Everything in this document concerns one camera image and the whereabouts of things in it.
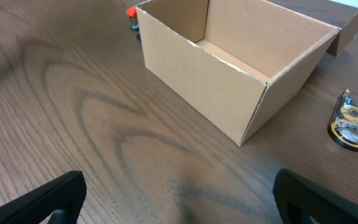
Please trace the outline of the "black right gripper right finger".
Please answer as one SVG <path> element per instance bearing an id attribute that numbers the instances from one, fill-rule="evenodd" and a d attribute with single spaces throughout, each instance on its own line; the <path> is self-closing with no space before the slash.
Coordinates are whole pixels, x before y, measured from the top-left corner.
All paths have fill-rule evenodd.
<path id="1" fill-rule="evenodd" d="M 358 204 L 290 169 L 280 169 L 273 196 L 283 223 L 358 223 Z"/>

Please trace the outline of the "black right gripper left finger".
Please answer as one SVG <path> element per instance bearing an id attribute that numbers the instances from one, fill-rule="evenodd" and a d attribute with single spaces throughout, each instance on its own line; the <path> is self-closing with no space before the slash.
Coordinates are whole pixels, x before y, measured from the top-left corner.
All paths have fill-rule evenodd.
<path id="1" fill-rule="evenodd" d="M 76 223 L 85 198 L 83 173 L 72 170 L 0 206 L 0 223 Z"/>

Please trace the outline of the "black yellow correction tape dispenser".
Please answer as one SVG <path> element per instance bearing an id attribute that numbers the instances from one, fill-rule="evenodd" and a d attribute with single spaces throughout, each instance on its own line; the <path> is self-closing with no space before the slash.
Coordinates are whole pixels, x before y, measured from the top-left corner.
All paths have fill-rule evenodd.
<path id="1" fill-rule="evenodd" d="M 358 101 L 350 89 L 345 89 L 338 97 L 327 130 L 336 144 L 358 152 Z"/>

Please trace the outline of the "red stapler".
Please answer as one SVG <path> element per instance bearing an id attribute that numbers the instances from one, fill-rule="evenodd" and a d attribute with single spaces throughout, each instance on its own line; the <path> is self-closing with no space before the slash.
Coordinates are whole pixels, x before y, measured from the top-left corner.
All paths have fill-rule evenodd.
<path id="1" fill-rule="evenodd" d="M 126 10 L 126 14 L 131 21 L 131 30 L 138 31 L 139 30 L 139 23 L 137 20 L 137 6 L 132 6 Z"/>

